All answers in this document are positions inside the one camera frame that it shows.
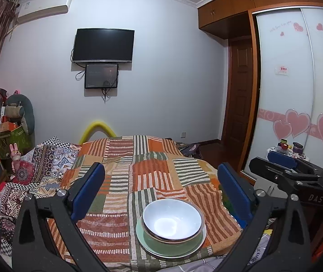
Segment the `black wall television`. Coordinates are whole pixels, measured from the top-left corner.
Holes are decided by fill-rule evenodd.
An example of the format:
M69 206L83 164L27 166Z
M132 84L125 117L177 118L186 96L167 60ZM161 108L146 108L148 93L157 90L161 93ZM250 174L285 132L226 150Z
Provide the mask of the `black wall television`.
M113 28L79 28L75 35L74 63L130 63L135 31Z

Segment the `brown wooden door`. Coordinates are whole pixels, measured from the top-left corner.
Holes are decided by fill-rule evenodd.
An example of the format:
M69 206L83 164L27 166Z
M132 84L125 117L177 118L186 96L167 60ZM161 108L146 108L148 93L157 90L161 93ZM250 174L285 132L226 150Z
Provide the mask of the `brown wooden door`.
M234 170L238 170L246 141L252 84L252 38L232 39L228 43L228 88L222 145L225 159Z

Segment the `grey plush pillow toy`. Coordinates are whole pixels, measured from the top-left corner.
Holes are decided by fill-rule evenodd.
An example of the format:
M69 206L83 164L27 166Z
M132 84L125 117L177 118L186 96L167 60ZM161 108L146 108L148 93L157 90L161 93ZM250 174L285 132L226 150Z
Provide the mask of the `grey plush pillow toy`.
M5 116L19 121L24 132L32 135L35 128L34 111L31 101L22 94L13 94L5 102Z

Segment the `pink bunny figurine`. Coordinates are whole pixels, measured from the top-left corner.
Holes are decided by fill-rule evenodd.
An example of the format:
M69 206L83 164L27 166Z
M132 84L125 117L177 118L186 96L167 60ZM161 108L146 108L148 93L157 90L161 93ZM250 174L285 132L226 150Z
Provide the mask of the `pink bunny figurine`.
M12 170L16 174L20 167L20 158L22 154L18 150L17 143L9 144L9 148L10 148L10 157L12 160Z

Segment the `mint green bowl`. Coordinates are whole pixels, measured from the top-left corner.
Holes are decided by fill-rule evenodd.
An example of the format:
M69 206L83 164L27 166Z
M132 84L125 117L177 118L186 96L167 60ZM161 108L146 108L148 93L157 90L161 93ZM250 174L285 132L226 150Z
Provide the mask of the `mint green bowl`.
M143 222L142 218L139 218L138 221L137 221L143 231L149 235L149 237L153 238L154 240L158 241L158 242L161 242L161 243L165 243L165 244L182 244L182 243L185 243L187 241L190 241L192 239L195 239L197 236L199 236L203 230L205 229L206 225L203 224L203 226L192 236L190 237L187 237L187 238L184 238L184 239L165 239L165 238L162 238L160 236L157 236L156 234L152 233L145 225L145 223Z

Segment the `small black wall monitor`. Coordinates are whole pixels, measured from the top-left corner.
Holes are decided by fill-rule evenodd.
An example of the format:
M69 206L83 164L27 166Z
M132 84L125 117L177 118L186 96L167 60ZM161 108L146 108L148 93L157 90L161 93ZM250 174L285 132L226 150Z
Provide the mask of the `small black wall monitor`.
M87 64L85 68L85 89L117 88L118 65Z

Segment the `mint green plate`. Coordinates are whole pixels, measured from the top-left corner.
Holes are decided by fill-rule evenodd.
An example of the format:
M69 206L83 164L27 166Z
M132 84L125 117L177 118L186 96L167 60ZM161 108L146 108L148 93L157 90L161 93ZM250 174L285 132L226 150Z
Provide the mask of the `mint green plate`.
M207 229L203 227L196 238L180 244L166 244L153 239L142 226L139 219L136 224L136 234L139 244L149 253L161 258L182 258L194 254L205 242Z

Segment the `blue patterned patchwork quilt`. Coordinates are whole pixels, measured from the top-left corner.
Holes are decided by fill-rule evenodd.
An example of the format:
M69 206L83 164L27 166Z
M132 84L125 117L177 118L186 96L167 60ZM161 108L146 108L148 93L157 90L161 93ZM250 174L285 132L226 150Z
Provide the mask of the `blue patterned patchwork quilt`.
M11 264L13 234L21 204L27 194L52 197L66 171L76 162L81 146L58 137L35 146L20 158L20 167L9 182L0 185L0 256Z

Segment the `white air conditioner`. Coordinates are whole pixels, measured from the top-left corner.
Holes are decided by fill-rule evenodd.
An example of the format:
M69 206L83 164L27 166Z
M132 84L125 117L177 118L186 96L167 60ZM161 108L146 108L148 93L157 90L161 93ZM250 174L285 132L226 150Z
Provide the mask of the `white air conditioner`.
M23 24L39 18L66 14L72 0L32 0L22 3L17 23Z

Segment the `green box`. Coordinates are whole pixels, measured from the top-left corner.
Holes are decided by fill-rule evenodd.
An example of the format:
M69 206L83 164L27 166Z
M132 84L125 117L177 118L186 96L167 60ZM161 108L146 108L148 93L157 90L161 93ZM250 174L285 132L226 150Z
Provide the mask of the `green box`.
M18 150L25 154L33 148L31 137L24 132L23 127L19 126L13 131L0 133L0 159L10 158L10 144L17 143Z

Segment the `white spotted bowl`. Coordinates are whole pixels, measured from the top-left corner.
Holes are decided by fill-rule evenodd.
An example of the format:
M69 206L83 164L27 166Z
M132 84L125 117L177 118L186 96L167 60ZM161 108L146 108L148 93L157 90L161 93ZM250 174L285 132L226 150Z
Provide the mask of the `white spotted bowl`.
M204 224L201 211L180 199L158 199L149 203L142 220L152 233L165 239L190 237Z

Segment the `striped patchwork blanket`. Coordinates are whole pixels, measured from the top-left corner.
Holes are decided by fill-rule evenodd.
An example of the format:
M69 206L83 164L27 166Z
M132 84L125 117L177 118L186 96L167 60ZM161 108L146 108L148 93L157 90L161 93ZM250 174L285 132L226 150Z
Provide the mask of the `striped patchwork blanket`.
M77 225L111 271L158 271L177 264L152 257L136 237L137 220L158 199L182 199L204 214L205 242L187 262L225 254L239 238L242 229L222 203L217 170L182 155L174 141L135 135L72 144L56 150L52 172L68 189L96 162L104 166L105 180Z

